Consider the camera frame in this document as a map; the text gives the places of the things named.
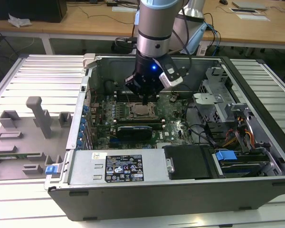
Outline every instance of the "metal bracket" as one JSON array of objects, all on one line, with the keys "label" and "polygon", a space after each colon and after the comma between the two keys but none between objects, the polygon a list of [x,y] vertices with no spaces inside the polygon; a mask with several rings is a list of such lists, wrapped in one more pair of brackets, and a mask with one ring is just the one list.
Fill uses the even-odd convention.
[{"label": "metal bracket", "polygon": [[173,166],[172,158],[166,158],[166,162],[167,162],[168,173],[174,173],[175,169],[174,169],[174,166]]},{"label": "metal bracket", "polygon": [[224,102],[221,95],[211,95],[211,94],[194,94],[196,103],[201,105],[212,105]]},{"label": "metal bracket", "polygon": [[84,69],[93,67],[96,64],[96,54],[94,53],[85,54],[82,63],[84,65]]},{"label": "metal bracket", "polygon": [[227,104],[225,107],[225,112],[227,114],[227,119],[232,120],[234,119],[233,112],[243,112],[248,110],[247,104],[244,103],[237,103],[237,104]]}]

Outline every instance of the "table leg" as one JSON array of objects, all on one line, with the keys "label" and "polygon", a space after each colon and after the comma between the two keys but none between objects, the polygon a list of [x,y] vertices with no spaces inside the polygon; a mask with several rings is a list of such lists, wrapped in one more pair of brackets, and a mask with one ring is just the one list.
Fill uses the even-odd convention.
[{"label": "table leg", "polygon": [[82,39],[81,40],[81,47],[82,47],[82,54],[86,54],[86,40]]},{"label": "table leg", "polygon": [[196,55],[205,56],[207,48],[208,48],[208,42],[201,41],[199,43],[199,48],[198,48],[198,52],[196,53]]},{"label": "table leg", "polygon": [[251,56],[251,53],[255,50],[254,47],[249,47],[245,53],[245,57],[250,57]]},{"label": "table leg", "polygon": [[55,51],[51,45],[49,38],[41,38],[41,39],[42,39],[43,47],[46,51],[46,54],[47,55],[54,55]]}]

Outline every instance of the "paper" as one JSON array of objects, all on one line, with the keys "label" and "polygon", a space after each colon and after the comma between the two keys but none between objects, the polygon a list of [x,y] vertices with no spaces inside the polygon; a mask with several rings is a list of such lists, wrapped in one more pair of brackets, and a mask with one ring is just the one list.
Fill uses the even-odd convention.
[{"label": "paper", "polygon": [[16,17],[13,17],[12,15],[9,14],[9,20],[8,22],[12,24],[13,26],[16,26],[20,28],[20,26],[29,26],[32,25],[29,19],[19,19]]},{"label": "paper", "polygon": [[129,7],[122,7],[122,6],[113,6],[112,11],[116,12],[136,12],[137,9],[129,8]]},{"label": "paper", "polygon": [[237,14],[237,16],[241,19],[244,20],[265,20],[265,21],[270,21],[267,17],[265,16],[255,16],[255,15],[242,15],[242,14]]}]

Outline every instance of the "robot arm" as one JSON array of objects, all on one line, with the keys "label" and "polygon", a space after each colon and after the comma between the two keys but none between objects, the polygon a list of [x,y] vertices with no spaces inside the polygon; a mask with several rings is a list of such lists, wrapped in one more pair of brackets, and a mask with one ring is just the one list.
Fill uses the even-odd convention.
[{"label": "robot arm", "polygon": [[175,17],[187,0],[141,0],[135,70],[126,86],[147,104],[164,88],[178,85],[187,70],[167,54]]}]

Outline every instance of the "power supply label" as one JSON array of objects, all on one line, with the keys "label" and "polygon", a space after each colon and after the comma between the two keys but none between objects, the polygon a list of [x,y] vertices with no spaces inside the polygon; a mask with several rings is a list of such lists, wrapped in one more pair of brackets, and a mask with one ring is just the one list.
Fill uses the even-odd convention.
[{"label": "power supply label", "polygon": [[141,155],[107,156],[105,160],[105,181],[143,181],[143,159]]}]

